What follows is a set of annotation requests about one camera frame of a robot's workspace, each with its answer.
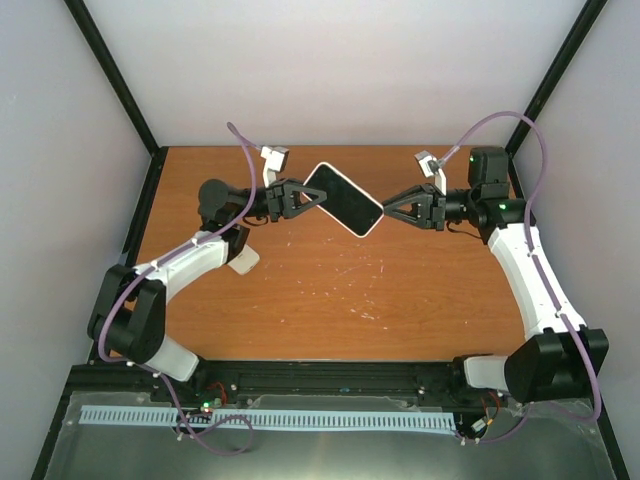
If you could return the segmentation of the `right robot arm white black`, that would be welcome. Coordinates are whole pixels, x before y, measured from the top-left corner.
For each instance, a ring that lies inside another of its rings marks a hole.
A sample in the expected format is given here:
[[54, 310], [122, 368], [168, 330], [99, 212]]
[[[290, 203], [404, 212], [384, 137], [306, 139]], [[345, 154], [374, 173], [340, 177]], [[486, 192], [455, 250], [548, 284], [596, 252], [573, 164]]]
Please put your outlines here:
[[587, 327], [560, 286], [526, 201], [511, 194], [507, 152], [472, 149], [466, 189], [447, 188], [431, 153], [415, 158], [427, 183], [386, 200], [385, 214], [422, 230], [469, 223], [502, 268], [523, 322], [525, 341], [510, 355], [456, 358], [455, 388], [498, 391], [520, 403], [596, 399], [608, 339]]

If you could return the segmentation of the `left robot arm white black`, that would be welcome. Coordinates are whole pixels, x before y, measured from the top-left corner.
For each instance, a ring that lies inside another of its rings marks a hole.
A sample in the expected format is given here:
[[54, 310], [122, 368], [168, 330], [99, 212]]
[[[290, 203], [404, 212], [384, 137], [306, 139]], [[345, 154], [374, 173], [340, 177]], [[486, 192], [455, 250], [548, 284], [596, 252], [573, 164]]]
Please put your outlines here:
[[205, 181], [198, 192], [202, 225], [195, 234], [158, 259], [106, 272], [87, 328], [99, 355], [114, 351], [173, 378], [172, 388], [184, 401], [201, 400], [208, 378], [197, 370], [199, 356], [168, 336], [168, 303], [210, 271], [228, 266], [244, 275], [257, 264], [259, 256], [247, 244], [249, 230], [241, 223], [245, 218], [291, 219], [326, 198], [325, 191], [292, 179], [257, 189]]

